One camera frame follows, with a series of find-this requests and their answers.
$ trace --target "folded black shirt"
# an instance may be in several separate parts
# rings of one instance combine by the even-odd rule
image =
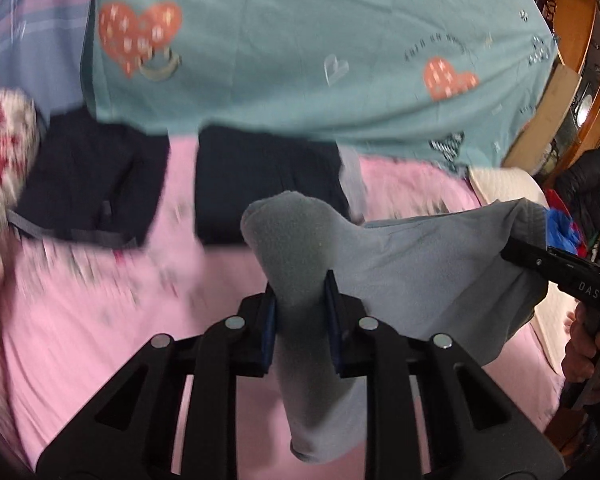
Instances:
[[[9,222],[22,235],[141,246],[162,193],[169,138],[100,124],[86,108],[51,117]]]
[[[198,136],[195,232],[203,245],[243,243],[249,204],[298,191],[349,218],[337,144],[208,126]]]

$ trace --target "blue cloth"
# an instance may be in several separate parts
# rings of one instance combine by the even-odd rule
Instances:
[[[90,110],[499,166],[557,45],[533,0],[94,0]]]
[[[80,56],[90,0],[1,0],[0,88],[21,88],[48,120],[83,101]]]
[[[573,219],[558,209],[549,209],[546,214],[546,244],[548,247],[562,249],[578,254],[577,247],[582,238],[576,231]]]

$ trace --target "white pillow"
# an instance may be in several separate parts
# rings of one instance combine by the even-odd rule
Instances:
[[[469,181],[482,205],[496,200],[506,202],[526,198],[549,207],[542,190],[531,176],[520,168],[469,168]],[[546,298],[536,306],[531,320],[544,354],[557,374],[562,375],[561,363],[569,336],[564,331],[568,312],[575,310],[577,301],[549,282]]]
[[[549,207],[540,186],[520,168],[469,168],[469,181],[482,205],[526,198]]]

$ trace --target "metal screw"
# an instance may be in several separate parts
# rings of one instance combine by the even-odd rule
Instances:
[[[451,339],[447,334],[436,334],[433,336],[433,344],[438,348],[451,348],[454,340]]]
[[[378,320],[375,317],[363,317],[358,321],[358,326],[362,330],[375,330],[378,328]]]
[[[240,330],[244,326],[244,318],[231,316],[224,320],[224,325],[230,330]]]
[[[151,346],[154,348],[167,348],[171,344],[171,336],[157,334],[151,338]]]

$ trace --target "gray fleece cloth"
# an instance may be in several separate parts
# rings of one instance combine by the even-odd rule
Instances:
[[[481,365],[547,291],[536,273],[500,257],[509,237],[545,247],[544,208],[524,199],[358,227],[320,200],[285,192],[253,203],[242,234],[278,299],[274,365],[292,450],[308,462],[334,460],[366,431],[365,380],[341,380],[331,364],[327,270],[341,293],[400,334],[448,333]]]

